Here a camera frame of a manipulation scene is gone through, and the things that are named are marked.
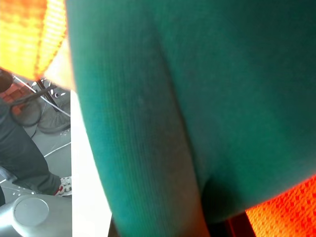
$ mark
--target orange patterned fabric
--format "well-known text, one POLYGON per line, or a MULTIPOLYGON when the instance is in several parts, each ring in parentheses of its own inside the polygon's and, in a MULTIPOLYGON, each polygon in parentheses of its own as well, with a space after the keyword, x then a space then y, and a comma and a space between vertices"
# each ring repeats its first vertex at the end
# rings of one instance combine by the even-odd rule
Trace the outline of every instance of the orange patterned fabric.
POLYGON ((0 1, 0 67, 35 80, 66 35, 64 0, 0 1))
POLYGON ((316 237, 316 176, 246 213, 257 237, 316 237))

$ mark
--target sneaker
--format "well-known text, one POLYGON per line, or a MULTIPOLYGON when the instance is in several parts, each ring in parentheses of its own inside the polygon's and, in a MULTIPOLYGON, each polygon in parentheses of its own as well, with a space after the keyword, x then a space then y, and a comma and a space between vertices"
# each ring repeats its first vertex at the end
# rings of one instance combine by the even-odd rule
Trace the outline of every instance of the sneaker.
POLYGON ((69 196, 73 194, 72 191, 72 185, 71 185, 71 176, 61 178, 61 185, 59 186, 59 189, 56 191, 55 196, 69 196))

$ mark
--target ribbed knit fabric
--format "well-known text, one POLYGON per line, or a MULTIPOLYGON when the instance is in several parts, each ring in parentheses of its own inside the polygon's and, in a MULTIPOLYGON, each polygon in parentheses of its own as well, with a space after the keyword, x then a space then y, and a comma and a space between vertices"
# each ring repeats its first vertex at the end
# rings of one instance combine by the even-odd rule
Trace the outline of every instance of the ribbed knit fabric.
POLYGON ((67 1, 122 237, 207 237, 316 172, 316 2, 67 1))

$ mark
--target dark jeans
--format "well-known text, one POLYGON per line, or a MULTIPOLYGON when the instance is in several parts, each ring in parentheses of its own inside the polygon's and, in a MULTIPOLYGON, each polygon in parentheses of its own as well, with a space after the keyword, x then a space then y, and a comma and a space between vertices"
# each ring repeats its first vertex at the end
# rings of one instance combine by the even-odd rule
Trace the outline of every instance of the dark jeans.
MULTIPOLYGON (((60 178, 49 172, 47 162, 26 131, 6 116, 0 99, 0 174, 9 182, 39 194, 53 195, 60 178)), ((0 188, 0 206, 4 204, 0 188)))

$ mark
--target gray plastic object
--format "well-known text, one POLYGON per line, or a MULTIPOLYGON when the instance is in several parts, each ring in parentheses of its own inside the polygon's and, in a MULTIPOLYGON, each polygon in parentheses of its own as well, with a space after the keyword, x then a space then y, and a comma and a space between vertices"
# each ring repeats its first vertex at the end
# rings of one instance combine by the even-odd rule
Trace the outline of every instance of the gray plastic object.
POLYGON ((71 198, 24 195, 0 207, 0 237, 71 236, 71 198))

